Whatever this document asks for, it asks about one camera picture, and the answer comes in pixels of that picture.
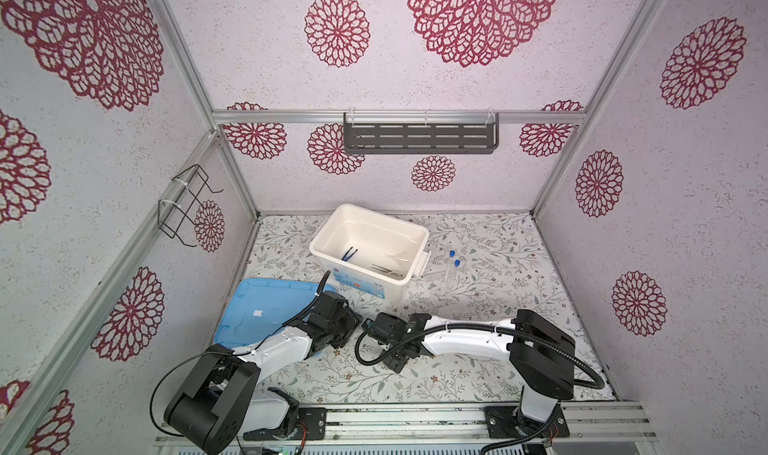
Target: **red flower pattern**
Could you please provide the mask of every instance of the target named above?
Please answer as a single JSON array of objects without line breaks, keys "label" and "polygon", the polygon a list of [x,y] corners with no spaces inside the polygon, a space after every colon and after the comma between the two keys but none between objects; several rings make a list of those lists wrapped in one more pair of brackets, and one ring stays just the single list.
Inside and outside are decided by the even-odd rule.
[{"label": "red flower pattern", "polygon": [[430,155],[419,160],[411,171],[413,185],[425,192],[445,189],[456,175],[456,166],[443,156]]},{"label": "red flower pattern", "polygon": [[339,124],[317,127],[310,134],[306,149],[315,165],[337,175],[354,172],[366,159],[364,155],[351,155],[344,151],[344,127]]},{"label": "red flower pattern", "polygon": [[744,27],[722,17],[697,27],[672,50],[661,96],[676,109],[698,106],[721,91],[744,58]]},{"label": "red flower pattern", "polygon": [[155,273],[139,268],[131,285],[91,342],[100,358],[127,361],[149,345],[163,321],[165,294]]},{"label": "red flower pattern", "polygon": [[224,215],[213,200],[206,200],[194,216],[194,234],[205,251],[215,251],[224,240]]},{"label": "red flower pattern", "polygon": [[[581,110],[583,106],[573,100],[559,100],[544,110]],[[537,157],[560,152],[574,126],[570,124],[526,124],[520,133],[520,146],[525,153]]]},{"label": "red flower pattern", "polygon": [[74,428],[73,409],[69,390],[62,390],[56,398],[56,404],[45,414],[40,427],[27,443],[27,455],[63,453],[69,447],[69,436]]},{"label": "red flower pattern", "polygon": [[608,213],[619,201],[621,182],[619,158],[607,150],[593,153],[581,164],[576,177],[576,201],[590,217]]},{"label": "red flower pattern", "polygon": [[330,66],[350,66],[368,48],[368,19],[357,0],[315,0],[304,22],[312,52]]},{"label": "red flower pattern", "polygon": [[28,386],[29,381],[14,380],[5,387],[0,387],[0,423],[11,412],[16,401],[27,390]]},{"label": "red flower pattern", "polygon": [[445,62],[488,65],[531,39],[555,0],[408,0],[414,30]]},{"label": "red flower pattern", "polygon": [[616,281],[612,298],[619,322],[635,335],[653,335],[667,321],[667,299],[647,274],[623,274]]},{"label": "red flower pattern", "polygon": [[[229,110],[266,110],[258,104],[238,102]],[[286,131],[283,124],[226,124],[222,130],[232,146],[255,159],[277,157],[286,147]]]},{"label": "red flower pattern", "polygon": [[37,209],[51,186],[50,172],[37,136],[0,110],[0,224]]},{"label": "red flower pattern", "polygon": [[2,20],[40,66],[107,109],[148,105],[163,75],[146,0],[0,0]]}]

